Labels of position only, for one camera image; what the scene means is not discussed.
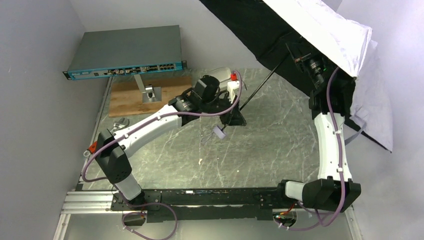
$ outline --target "gray wall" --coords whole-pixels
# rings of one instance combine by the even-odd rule
[[[424,239],[424,5],[421,0],[343,0],[338,13],[373,28],[393,109],[390,154],[361,137],[347,146],[364,238]]]
[[[87,31],[179,25],[190,68],[261,68],[255,56],[199,0],[71,0]]]
[[[84,33],[68,0],[3,0],[0,29],[0,239],[52,239],[106,82],[61,73]]]

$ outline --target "red connector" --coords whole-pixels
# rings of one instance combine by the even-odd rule
[[[237,81],[237,74],[231,73],[231,81]]]

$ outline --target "marble surface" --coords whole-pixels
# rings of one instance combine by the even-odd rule
[[[207,69],[187,69],[144,74],[143,79],[192,77],[193,83]],[[241,103],[270,72],[239,69],[247,85]],[[133,81],[116,77],[113,82]],[[112,128],[119,119],[108,117],[110,95],[98,131]],[[308,97],[274,74],[242,110],[247,126],[227,127],[227,138],[212,135],[218,117],[201,117],[163,134],[131,158],[132,173],[142,188],[239,188],[275,187],[282,179],[309,182],[318,176],[318,136],[308,108]],[[130,125],[148,114],[129,116]],[[88,178],[103,176],[94,162]],[[85,183],[84,190],[108,190],[107,180]]]

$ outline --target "purple cable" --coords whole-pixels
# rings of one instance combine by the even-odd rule
[[[141,205],[134,205],[134,204],[130,204],[129,202],[128,202],[128,200],[125,198],[125,196],[122,194],[122,192],[117,188],[117,186],[114,184],[113,185],[117,190],[118,190],[118,192],[119,192],[119,194],[120,194],[120,196],[122,197],[122,200],[124,201],[124,203],[127,205],[127,206],[129,206],[129,207],[133,207],[133,208],[142,208],[142,207],[147,207],[147,206],[151,206],[151,205],[159,205],[159,206],[163,206],[163,207],[165,207],[165,208],[167,208],[167,209],[169,209],[170,211],[171,211],[171,213],[173,214],[173,217],[174,217],[174,219],[175,219],[175,225],[174,225],[174,227],[173,227],[173,230],[172,230],[172,232],[167,236],[167,237],[165,237],[165,238],[162,238],[162,239],[153,239],[153,238],[150,238],[150,237],[147,237],[147,236],[145,236],[145,235],[143,235],[143,234],[141,234],[141,233],[139,233],[138,231],[134,231],[133,229],[131,229],[131,228],[129,228],[127,225],[125,225],[125,222],[124,222],[124,220],[125,220],[125,218],[126,217],[128,217],[128,216],[130,216],[130,215],[145,215],[144,213],[140,213],[140,212],[136,212],[136,211],[133,211],[133,212],[129,212],[129,213],[127,213],[127,214],[125,214],[123,217],[122,217],[122,225],[123,225],[123,227],[126,229],[126,230],[128,230],[128,231],[130,231],[131,233],[133,233],[133,234],[135,234],[135,235],[137,235],[137,236],[139,236],[139,237],[142,237],[142,238],[144,238],[144,239],[147,239],[147,240],[167,240],[167,239],[169,239],[169,238],[171,238],[174,234],[175,234],[175,232],[177,231],[177,227],[178,227],[178,219],[177,219],[177,214],[175,213],[175,211],[170,207],[170,206],[168,206],[168,205],[166,205],[166,204],[163,204],[163,203],[161,203],[161,202],[150,202],[150,203],[145,203],[145,204],[141,204]]]
[[[308,213],[310,213],[310,214],[316,214],[317,213],[317,210],[315,209],[315,211],[312,211],[312,210],[309,210],[309,209],[307,209],[306,207],[304,207],[302,204],[301,204],[301,202],[300,201],[298,201],[297,202],[297,204],[303,209],[303,210],[305,210],[306,212],[308,212]],[[320,212],[319,214],[321,214],[321,215],[331,215],[331,214],[333,214],[332,212]]]
[[[274,222],[275,222],[278,226],[280,226],[280,224],[279,224],[279,223],[278,223],[275,219],[274,219]],[[305,227],[305,228],[294,228],[294,227],[288,227],[288,226],[284,226],[284,225],[281,225],[281,227],[285,228],[286,230],[290,230],[290,231],[302,232],[302,231],[308,231],[308,230],[314,229],[314,228],[318,227],[319,225],[320,225],[320,223],[319,223],[319,222],[317,222],[317,223],[315,223],[314,225],[309,226],[309,227]]]
[[[330,79],[328,80],[328,85],[327,85],[327,91],[326,91],[326,96],[327,96],[327,105],[328,105],[328,111],[330,112],[330,116],[331,116],[331,120],[332,120],[332,124],[334,125],[334,132],[335,132],[335,136],[337,138],[337,144],[338,144],[338,167],[339,168],[343,168],[343,147],[342,147],[342,139],[340,138],[340,134],[337,133],[339,131],[339,127],[337,125],[337,121],[336,121],[336,117],[334,117],[334,112],[333,112],[333,108],[331,106],[331,100],[330,100],[330,87],[331,84],[336,76],[337,71],[340,69],[340,67],[336,67],[336,69],[333,71],[333,73],[330,76]],[[334,214],[332,215],[331,219],[328,221],[328,223],[324,223],[323,219],[321,219],[320,214],[318,213],[317,210],[315,210],[316,212],[316,216],[318,217],[318,221],[319,223],[323,226],[323,227],[328,227],[336,218],[337,216],[340,214],[340,211],[343,208],[343,205],[345,204],[345,197],[346,197],[346,193],[345,193],[345,178],[343,175],[343,172],[339,172],[340,174],[340,185],[341,185],[341,197],[340,197],[340,202],[338,203],[337,209],[335,210]]]
[[[235,101],[232,103],[232,105],[229,108],[225,109],[224,111],[217,112],[217,113],[194,113],[194,112],[182,112],[182,111],[165,113],[165,114],[162,114],[162,115],[160,115],[158,117],[155,117],[155,118],[152,118],[152,119],[146,121],[145,123],[141,124],[140,126],[138,126],[138,127],[134,128],[133,130],[129,131],[127,133],[127,135],[130,136],[131,134],[137,132],[138,130],[140,130],[140,129],[144,128],[144,127],[146,127],[147,125],[153,123],[154,121],[159,120],[158,118],[165,118],[165,117],[169,117],[169,116],[172,116],[172,115],[190,115],[190,116],[197,116],[197,117],[216,117],[216,116],[220,116],[220,115],[223,115],[223,114],[226,114],[226,113],[230,112],[231,110],[233,110],[233,108],[236,107],[237,103],[240,101],[240,97],[242,95],[242,88],[243,88],[243,80],[242,80],[242,76],[240,75],[240,72],[238,72],[237,70],[235,70],[234,72],[235,72],[235,74],[238,74],[239,77],[240,77],[240,79],[239,79],[240,86],[239,86],[239,89],[238,89],[238,95],[237,95],[237,98],[235,99]],[[92,182],[95,182],[95,181],[107,179],[107,177],[105,177],[105,176],[94,178],[94,179],[87,179],[87,177],[86,177],[87,169],[89,168],[90,164],[94,161],[94,159],[96,159],[96,157],[101,152],[103,152],[105,149],[107,149],[111,145],[113,145],[113,144],[115,144],[115,143],[123,140],[124,138],[125,138],[125,135],[122,135],[122,136],[116,138],[115,140],[113,140],[113,141],[109,142],[108,144],[104,145],[103,147],[101,147],[99,150],[97,150],[90,157],[90,159],[87,161],[87,164],[82,169],[82,175],[81,175],[81,177],[82,177],[82,180],[84,182],[86,182],[86,183],[92,183]]]

